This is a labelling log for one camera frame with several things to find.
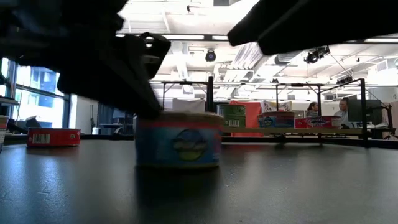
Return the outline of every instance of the ceiling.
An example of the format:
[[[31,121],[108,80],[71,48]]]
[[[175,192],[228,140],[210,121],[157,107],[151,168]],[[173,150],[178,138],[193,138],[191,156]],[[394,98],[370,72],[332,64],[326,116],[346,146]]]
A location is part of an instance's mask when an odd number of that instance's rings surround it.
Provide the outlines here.
[[[226,35],[258,2],[240,0],[231,6],[214,7],[214,1],[220,0],[129,1],[120,12],[126,20],[121,33]],[[205,60],[208,49],[215,51],[214,62]],[[381,63],[390,73],[391,69],[394,75],[397,73],[396,67],[391,64],[398,58],[398,45],[340,44],[330,46],[330,52],[317,63],[307,64],[303,60],[308,54],[306,50],[264,56],[254,43],[232,47],[225,41],[179,40],[172,42],[153,80],[206,81],[209,75],[214,75],[216,82],[260,84],[277,78],[280,83],[334,84],[337,79],[352,75],[355,78],[368,78],[368,83],[380,83],[380,76],[374,73],[381,74],[381,67],[377,67]],[[395,79],[385,79],[384,82],[398,84]],[[154,85],[154,88],[162,88],[162,85]],[[261,89],[261,86],[255,87],[256,91]],[[229,96],[236,88],[227,86],[215,90],[215,96]]]

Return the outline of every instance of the green can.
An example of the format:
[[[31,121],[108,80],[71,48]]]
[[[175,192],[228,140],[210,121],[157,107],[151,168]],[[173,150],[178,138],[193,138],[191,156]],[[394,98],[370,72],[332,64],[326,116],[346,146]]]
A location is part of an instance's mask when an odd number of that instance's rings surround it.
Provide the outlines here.
[[[224,117],[226,127],[246,127],[246,106],[244,105],[217,105],[217,114]]]

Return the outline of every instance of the table surface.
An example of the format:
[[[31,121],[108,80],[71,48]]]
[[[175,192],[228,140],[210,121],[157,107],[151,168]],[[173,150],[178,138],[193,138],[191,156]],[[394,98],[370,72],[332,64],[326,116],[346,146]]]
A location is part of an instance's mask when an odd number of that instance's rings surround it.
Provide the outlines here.
[[[0,223],[397,223],[398,151],[225,146],[220,168],[135,169],[134,142],[0,154]]]

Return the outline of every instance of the person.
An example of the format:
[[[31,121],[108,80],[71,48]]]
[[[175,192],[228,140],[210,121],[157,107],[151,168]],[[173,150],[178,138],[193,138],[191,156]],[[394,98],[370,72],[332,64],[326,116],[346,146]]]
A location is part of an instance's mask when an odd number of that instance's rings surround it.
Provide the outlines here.
[[[335,116],[339,116],[341,118],[341,125],[350,126],[348,122],[347,98],[341,99],[338,107],[340,110],[335,113]]]
[[[308,106],[307,112],[305,113],[305,117],[318,116],[318,103],[312,102]]]

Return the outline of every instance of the security camera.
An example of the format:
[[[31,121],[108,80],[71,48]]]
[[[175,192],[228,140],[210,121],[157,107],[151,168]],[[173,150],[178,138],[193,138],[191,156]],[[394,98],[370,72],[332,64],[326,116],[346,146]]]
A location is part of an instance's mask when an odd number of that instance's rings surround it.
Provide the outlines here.
[[[205,59],[207,62],[214,62],[216,60],[216,53],[214,53],[214,50],[209,49]]]

